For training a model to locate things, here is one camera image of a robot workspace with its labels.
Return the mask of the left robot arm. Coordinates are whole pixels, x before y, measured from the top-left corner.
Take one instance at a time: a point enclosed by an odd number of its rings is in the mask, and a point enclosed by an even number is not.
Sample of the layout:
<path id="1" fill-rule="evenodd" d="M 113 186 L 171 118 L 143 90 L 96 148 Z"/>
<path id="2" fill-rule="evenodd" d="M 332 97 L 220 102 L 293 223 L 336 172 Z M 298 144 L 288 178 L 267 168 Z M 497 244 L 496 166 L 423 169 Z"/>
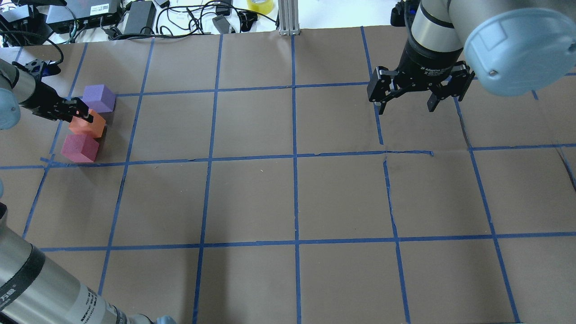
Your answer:
<path id="1" fill-rule="evenodd" d="M 1 129 L 20 121 L 21 108 L 49 120 L 70 122 L 94 115 L 79 98 L 66 100 L 42 82 L 42 61 L 22 65 L 1 61 Z M 127 315 L 81 283 L 40 249 L 11 230 L 1 205 L 1 314 L 17 324 L 152 324 L 148 316 Z"/>

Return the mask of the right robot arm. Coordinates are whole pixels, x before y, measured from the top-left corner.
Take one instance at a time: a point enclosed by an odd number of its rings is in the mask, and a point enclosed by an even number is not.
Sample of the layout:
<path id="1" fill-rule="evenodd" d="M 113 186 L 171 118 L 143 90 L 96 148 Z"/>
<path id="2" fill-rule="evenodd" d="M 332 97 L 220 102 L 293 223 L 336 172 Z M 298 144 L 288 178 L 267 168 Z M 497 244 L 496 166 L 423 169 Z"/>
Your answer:
<path id="1" fill-rule="evenodd" d="M 377 66 L 367 86 L 379 114 L 409 92 L 430 91 L 433 112 L 462 101 L 474 78 L 498 96 L 547 87 L 575 66 L 573 0 L 400 0 L 390 23 L 405 27 L 398 66 Z"/>

